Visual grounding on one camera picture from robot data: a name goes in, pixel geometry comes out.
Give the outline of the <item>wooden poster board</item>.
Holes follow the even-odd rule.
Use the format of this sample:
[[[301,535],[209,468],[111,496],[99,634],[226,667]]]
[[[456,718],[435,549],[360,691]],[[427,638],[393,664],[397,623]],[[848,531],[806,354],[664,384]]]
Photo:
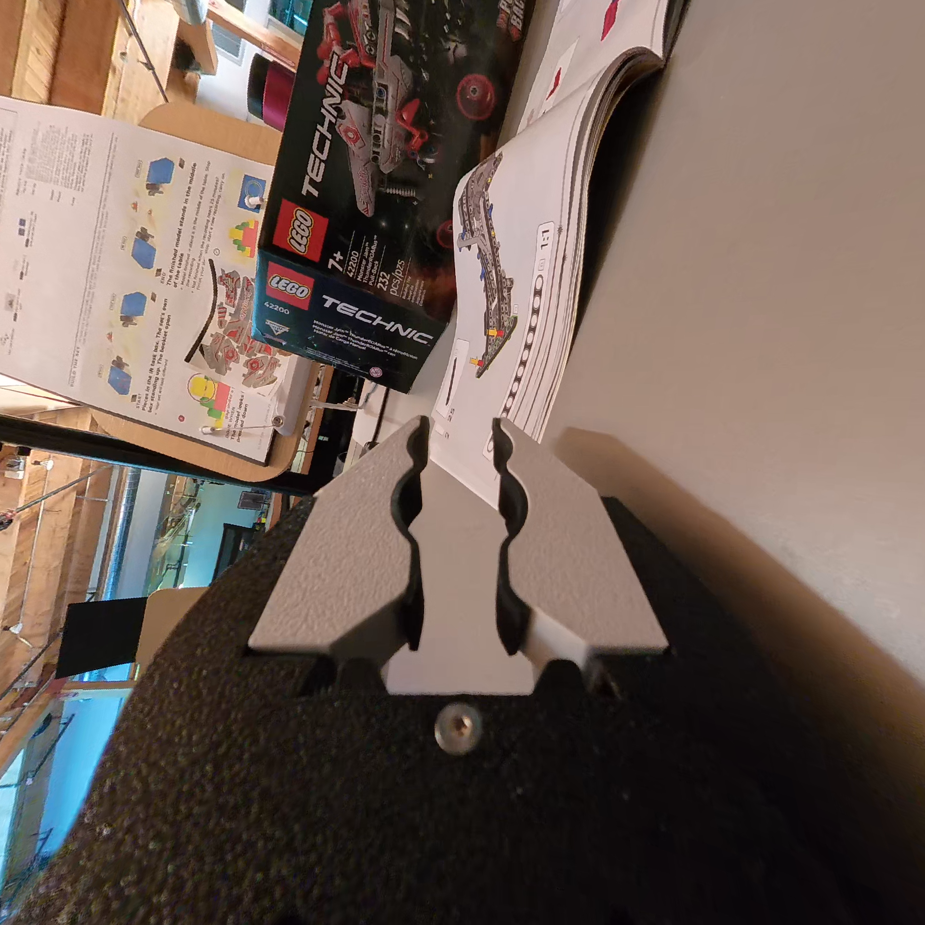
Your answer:
[[[142,126],[269,166],[276,161],[281,138],[279,132],[268,127],[180,102],[156,107],[143,118]],[[303,371],[295,377],[295,385],[301,389],[291,432],[275,437],[264,466],[108,412],[93,410],[92,417],[103,434],[138,448],[140,460],[134,462],[135,466],[306,497],[317,491],[317,480],[293,472],[291,465],[311,410],[314,382],[321,371],[320,364],[303,361]]]

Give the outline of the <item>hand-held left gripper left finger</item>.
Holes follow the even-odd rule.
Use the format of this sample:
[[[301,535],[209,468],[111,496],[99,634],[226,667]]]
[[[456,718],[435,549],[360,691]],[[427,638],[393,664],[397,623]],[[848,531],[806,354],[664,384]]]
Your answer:
[[[420,645],[422,511],[430,418],[418,415],[315,496],[248,641],[258,654],[385,665]]]

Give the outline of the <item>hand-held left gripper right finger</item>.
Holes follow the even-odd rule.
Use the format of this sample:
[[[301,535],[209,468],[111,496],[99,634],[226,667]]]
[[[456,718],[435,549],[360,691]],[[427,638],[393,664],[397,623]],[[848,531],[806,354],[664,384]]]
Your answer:
[[[648,657],[665,632],[596,490],[507,418],[492,422],[506,529],[496,586],[496,626],[534,682],[554,661],[595,683],[609,657]]]

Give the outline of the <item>black flat panel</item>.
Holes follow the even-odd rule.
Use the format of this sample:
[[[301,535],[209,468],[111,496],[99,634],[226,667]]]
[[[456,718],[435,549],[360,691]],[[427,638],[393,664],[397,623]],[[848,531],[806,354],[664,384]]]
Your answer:
[[[135,661],[147,597],[72,603],[66,608],[57,680]]]

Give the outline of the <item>open instruction booklet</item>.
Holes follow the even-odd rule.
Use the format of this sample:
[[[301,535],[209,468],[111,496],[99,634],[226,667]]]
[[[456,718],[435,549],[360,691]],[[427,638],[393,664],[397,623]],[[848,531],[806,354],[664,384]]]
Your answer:
[[[588,188],[613,111],[664,69],[687,2],[560,2],[512,138],[454,196],[453,346],[430,459],[497,508],[496,418],[539,441],[571,352]]]

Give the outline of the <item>red and black roll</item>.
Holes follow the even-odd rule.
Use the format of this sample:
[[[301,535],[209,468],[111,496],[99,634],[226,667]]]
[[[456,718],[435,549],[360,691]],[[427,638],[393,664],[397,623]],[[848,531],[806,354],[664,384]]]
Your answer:
[[[294,82],[293,71],[263,54],[255,53],[247,82],[248,116],[277,132],[283,132]]]

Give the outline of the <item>black toy set box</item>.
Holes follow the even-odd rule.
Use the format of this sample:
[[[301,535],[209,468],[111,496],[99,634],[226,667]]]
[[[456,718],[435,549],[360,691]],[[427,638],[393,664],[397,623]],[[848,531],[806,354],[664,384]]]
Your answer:
[[[495,149],[535,2],[313,2],[252,334],[410,391],[456,303],[454,194]]]

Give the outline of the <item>printed instruction poster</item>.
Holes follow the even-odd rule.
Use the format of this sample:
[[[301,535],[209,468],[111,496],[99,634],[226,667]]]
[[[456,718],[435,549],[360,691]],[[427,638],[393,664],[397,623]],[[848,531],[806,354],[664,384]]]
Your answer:
[[[298,361],[251,334],[273,167],[3,97],[2,374],[266,466]]]

